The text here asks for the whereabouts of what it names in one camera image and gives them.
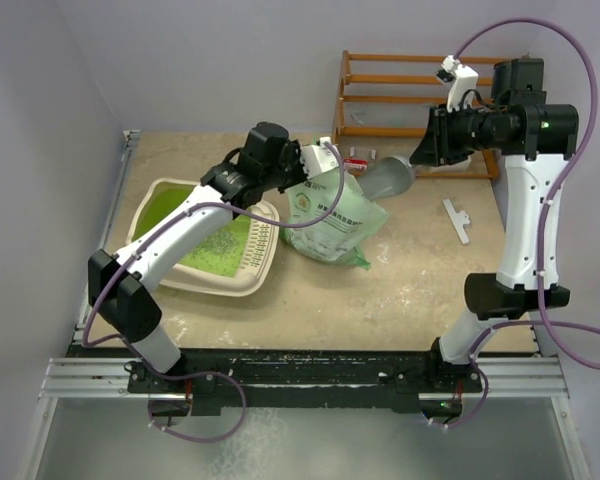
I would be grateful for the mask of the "silver metal scoop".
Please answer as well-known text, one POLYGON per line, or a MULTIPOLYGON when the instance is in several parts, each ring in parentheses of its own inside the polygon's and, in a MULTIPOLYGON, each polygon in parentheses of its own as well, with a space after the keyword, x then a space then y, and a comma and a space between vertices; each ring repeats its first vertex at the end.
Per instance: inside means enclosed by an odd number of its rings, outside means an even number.
POLYGON ((388 156, 377 160, 359 178, 367 199, 375 201, 401 195, 415 183, 416 171, 403 156, 388 156))

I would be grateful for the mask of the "white bag clip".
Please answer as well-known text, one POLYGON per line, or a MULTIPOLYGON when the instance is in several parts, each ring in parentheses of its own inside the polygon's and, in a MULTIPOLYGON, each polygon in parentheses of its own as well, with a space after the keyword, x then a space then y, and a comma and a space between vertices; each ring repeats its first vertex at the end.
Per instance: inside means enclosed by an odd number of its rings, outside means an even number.
POLYGON ((466 227, 471 223, 469 215, 465 210, 456 210, 450 199, 444 199, 442 203, 460 243, 468 245, 470 239, 466 232, 466 227))

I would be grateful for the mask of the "green cat litter bag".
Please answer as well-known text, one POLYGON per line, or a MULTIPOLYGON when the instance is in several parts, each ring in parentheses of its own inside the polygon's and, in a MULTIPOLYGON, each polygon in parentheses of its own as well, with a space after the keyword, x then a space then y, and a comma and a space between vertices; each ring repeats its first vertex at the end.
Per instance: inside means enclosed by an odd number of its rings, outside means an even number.
POLYGON ((386 223, 389 214, 368 200, 351 174, 332 170, 286 192, 289 205, 288 225, 309 222, 333 206, 339 183, 343 191, 330 216, 305 228, 281 231, 282 239, 298 253, 330 265, 370 268, 362 244, 386 223))

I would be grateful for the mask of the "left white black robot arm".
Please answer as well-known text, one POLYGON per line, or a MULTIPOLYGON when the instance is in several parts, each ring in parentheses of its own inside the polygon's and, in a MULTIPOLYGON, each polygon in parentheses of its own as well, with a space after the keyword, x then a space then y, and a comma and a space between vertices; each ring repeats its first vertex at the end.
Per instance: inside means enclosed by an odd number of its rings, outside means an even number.
POLYGON ((284 191, 306 178, 299 143, 284 127, 260 122, 243 146, 211 167, 189 196, 138 240, 114 254, 98 250, 91 255, 91 314, 101 316, 152 367, 151 381, 162 391, 181 388, 187 367, 181 350, 160 325, 155 288, 196 246, 248 214, 265 192, 284 191))

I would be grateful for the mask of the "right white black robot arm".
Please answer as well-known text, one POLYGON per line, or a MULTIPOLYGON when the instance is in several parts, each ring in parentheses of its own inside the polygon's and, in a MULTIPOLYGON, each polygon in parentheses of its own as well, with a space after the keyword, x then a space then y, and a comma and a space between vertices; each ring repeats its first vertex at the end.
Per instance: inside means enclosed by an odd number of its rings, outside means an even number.
POLYGON ((449 87, 447 100, 430 109, 410 163, 451 166, 477 151, 497 150, 508 182, 501 264, 494 273, 466 277, 466 309, 439 338, 441 357, 424 369, 426 383, 436 391, 459 381, 458 365, 470 363, 498 324, 570 300, 569 290, 559 284, 555 254, 561 175, 575 158, 579 113, 570 104, 547 103, 543 74, 541 59, 496 63, 491 102, 476 89, 478 73, 458 58, 445 57, 436 74, 449 87))

